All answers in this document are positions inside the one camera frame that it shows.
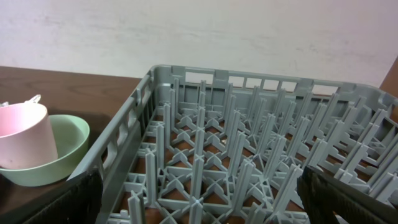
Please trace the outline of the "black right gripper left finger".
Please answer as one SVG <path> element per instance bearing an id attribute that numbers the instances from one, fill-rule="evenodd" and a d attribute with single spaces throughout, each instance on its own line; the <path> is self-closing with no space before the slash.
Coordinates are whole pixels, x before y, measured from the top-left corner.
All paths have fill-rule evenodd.
<path id="1" fill-rule="evenodd" d="M 103 180 L 86 171 L 23 206 L 19 223 L 94 223 L 101 210 Z"/>

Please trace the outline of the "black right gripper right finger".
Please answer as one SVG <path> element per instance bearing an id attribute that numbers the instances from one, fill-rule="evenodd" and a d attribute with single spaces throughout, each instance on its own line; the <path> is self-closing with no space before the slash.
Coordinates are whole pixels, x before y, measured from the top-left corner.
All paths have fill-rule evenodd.
<path id="1" fill-rule="evenodd" d="M 306 166 L 297 179 L 297 193 L 311 223 L 395 224 L 397 210 L 357 189 Z"/>

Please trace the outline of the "green bowl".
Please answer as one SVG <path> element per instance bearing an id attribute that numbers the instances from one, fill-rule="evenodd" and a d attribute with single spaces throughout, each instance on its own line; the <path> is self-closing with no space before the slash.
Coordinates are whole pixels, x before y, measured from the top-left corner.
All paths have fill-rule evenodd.
<path id="1" fill-rule="evenodd" d="M 29 169 L 1 169 L 11 182 L 24 187 L 52 184 L 68 177 L 88 152 L 90 126 L 82 118 L 69 114 L 50 115 L 58 159 Z"/>

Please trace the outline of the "pink cup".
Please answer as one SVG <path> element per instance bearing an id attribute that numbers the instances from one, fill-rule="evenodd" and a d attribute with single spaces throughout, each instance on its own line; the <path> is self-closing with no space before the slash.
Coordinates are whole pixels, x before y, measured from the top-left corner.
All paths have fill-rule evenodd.
<path id="1" fill-rule="evenodd" d="M 1 167 L 29 169 L 58 158 L 46 106 L 18 103 L 1 108 Z"/>

